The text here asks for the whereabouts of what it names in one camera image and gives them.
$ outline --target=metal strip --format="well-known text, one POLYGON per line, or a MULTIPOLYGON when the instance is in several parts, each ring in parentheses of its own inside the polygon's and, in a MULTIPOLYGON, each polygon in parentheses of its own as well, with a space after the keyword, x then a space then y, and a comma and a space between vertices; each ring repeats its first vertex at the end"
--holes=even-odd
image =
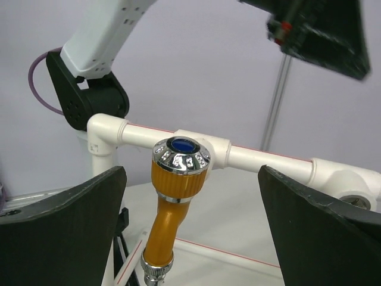
POLYGON ((280 106, 282 105, 283 94, 285 93, 285 86, 290 71, 291 61, 291 56, 286 54, 283 55, 273 93, 273 99, 271 101, 270 110, 268 111, 266 126, 262 136, 260 147, 261 151, 268 151, 270 149, 271 140, 273 139, 274 130, 278 120, 280 106))

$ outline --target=gray background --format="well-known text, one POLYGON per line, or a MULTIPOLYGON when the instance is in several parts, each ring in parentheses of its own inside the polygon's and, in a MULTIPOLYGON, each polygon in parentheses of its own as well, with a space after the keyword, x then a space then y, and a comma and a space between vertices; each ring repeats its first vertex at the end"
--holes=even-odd
MULTIPOLYGON (((64 118, 30 93, 27 71, 62 46, 91 0, 5 1, 0 8, 0 178, 12 196, 81 183, 84 155, 64 118)), ((381 2, 364 0, 373 73, 365 83, 293 61, 270 151, 381 171, 381 2)), ((266 39, 268 14, 235 0, 158 0, 113 71, 129 94, 128 119, 259 148, 282 54, 266 39)), ((41 96, 59 107, 44 64, 41 96)), ((129 184, 150 180, 150 150, 124 147, 129 184)))

